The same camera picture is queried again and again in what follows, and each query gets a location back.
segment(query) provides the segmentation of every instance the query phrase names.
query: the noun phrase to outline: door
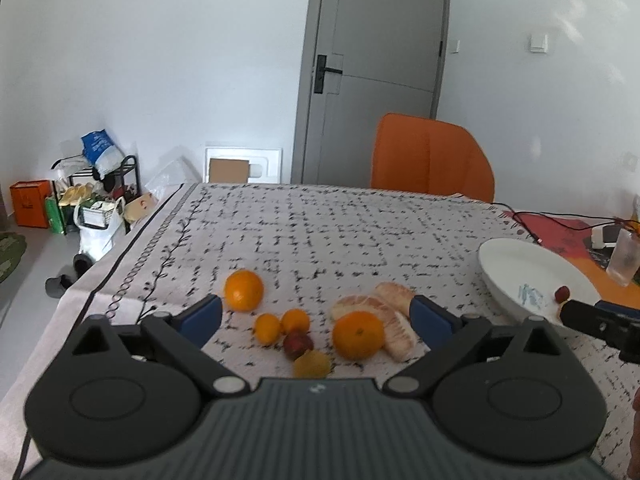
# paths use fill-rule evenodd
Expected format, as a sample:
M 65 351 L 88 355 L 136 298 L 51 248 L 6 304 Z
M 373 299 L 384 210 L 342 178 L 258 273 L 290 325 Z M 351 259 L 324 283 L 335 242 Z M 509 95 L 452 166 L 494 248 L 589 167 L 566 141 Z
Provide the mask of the door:
M 302 182 L 368 187 L 382 116 L 430 116 L 445 0 L 321 0 L 320 9 L 306 132 L 296 133 L 306 133 Z

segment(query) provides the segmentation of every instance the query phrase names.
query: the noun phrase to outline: gray ridged surface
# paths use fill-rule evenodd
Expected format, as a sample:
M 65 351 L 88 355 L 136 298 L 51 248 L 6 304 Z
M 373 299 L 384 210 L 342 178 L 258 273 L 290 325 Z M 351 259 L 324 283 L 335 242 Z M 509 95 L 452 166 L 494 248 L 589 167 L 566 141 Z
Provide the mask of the gray ridged surface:
M 442 436 L 418 402 L 369 380 L 264 380 L 216 402 L 186 440 L 155 459 L 109 470 L 50 461 L 30 480 L 604 480 L 591 460 L 536 469 L 495 464 Z

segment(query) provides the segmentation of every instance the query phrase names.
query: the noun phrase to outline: floor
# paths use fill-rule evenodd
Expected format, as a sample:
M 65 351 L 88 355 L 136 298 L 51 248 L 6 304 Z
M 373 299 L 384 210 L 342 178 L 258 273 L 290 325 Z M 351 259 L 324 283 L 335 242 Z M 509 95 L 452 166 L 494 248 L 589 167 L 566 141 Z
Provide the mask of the floor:
M 66 237 L 45 229 L 10 227 L 27 239 L 27 250 L 11 275 L 0 283 L 0 399 L 36 346 L 58 300 L 44 292 L 44 282 L 64 271 L 78 252 L 78 234 Z

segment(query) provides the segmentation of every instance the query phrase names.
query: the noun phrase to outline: white plate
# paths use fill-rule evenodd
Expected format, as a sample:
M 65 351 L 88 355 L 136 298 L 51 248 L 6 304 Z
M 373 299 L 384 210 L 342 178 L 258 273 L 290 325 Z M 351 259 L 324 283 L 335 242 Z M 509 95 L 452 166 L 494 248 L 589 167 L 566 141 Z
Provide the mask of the white plate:
M 571 299 L 595 304 L 600 295 L 588 278 L 562 256 L 530 242 L 495 238 L 480 246 L 482 277 L 498 304 L 522 321 L 545 317 L 559 333 L 572 333 L 558 318 L 554 293 L 566 285 Z

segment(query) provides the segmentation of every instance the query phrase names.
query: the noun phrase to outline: door handle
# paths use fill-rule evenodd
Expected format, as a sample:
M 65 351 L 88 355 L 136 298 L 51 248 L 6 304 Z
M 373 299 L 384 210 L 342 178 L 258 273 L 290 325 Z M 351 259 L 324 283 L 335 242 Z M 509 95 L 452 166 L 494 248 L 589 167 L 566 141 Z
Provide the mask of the door handle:
M 314 82 L 314 94 L 321 94 L 324 92 L 324 74 L 330 72 L 332 74 L 342 74 L 342 70 L 339 68 L 331 68 L 326 65 L 326 56 L 324 54 L 318 54 L 318 60 L 316 60 L 316 79 Z

